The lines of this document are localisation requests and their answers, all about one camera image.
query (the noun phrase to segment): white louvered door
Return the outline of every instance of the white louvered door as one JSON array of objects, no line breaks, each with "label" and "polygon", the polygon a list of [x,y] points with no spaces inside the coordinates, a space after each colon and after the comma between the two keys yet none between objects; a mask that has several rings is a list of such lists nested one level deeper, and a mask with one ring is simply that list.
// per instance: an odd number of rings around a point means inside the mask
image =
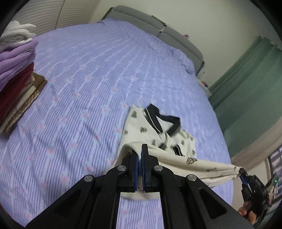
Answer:
[{"label": "white louvered door", "polygon": [[57,28],[86,24],[99,0],[66,0],[59,16]]},{"label": "white louvered door", "polygon": [[36,35],[56,28],[58,17],[65,0],[30,0],[12,19],[20,24],[36,25]]},{"label": "white louvered door", "polygon": [[30,0],[12,20],[36,25],[36,35],[89,22],[100,0]]}]

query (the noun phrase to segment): human hand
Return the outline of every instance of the human hand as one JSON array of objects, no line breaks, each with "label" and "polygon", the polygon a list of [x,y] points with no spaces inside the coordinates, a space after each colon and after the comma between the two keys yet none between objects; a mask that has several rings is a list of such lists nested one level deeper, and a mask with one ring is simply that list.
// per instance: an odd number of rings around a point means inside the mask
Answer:
[{"label": "human hand", "polygon": [[[245,202],[243,204],[242,207],[239,208],[238,210],[238,213],[241,215],[241,216],[245,216],[247,214],[247,210],[246,210],[246,206],[249,204],[250,202]],[[255,223],[255,220],[257,218],[257,214],[254,213],[253,211],[250,211],[249,212],[249,222],[253,225]]]}]

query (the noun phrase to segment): bed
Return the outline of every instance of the bed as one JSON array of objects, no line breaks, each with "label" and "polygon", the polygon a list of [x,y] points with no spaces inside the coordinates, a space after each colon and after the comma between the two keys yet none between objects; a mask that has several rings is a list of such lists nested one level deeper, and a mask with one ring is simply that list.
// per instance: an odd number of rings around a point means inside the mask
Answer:
[{"label": "bed", "polygon": [[[180,117],[196,138],[198,158],[230,164],[195,77],[202,54],[180,36],[119,6],[95,24],[37,37],[35,72],[48,84],[9,140],[0,139],[0,202],[16,222],[25,226],[81,177],[109,169],[132,105],[152,103]],[[213,190],[231,204],[232,181]],[[163,228],[160,200],[121,198],[117,228]]]}]

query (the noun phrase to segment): stack of folded clothes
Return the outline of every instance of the stack of folded clothes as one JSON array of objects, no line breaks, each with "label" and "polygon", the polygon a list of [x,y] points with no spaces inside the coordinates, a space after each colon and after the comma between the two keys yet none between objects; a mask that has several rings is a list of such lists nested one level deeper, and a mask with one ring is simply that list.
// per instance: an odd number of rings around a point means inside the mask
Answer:
[{"label": "stack of folded clothes", "polygon": [[34,27],[12,21],[0,37],[0,133],[7,136],[47,83],[33,72]]}]

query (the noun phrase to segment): window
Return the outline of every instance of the window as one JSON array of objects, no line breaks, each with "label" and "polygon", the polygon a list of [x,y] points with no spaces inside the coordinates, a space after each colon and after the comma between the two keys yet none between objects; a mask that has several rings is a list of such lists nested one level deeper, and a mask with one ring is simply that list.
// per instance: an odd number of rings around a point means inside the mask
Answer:
[{"label": "window", "polygon": [[279,181],[274,190],[273,203],[276,203],[282,199],[282,145],[268,157],[268,160],[271,176],[273,177],[275,173],[279,176]]}]

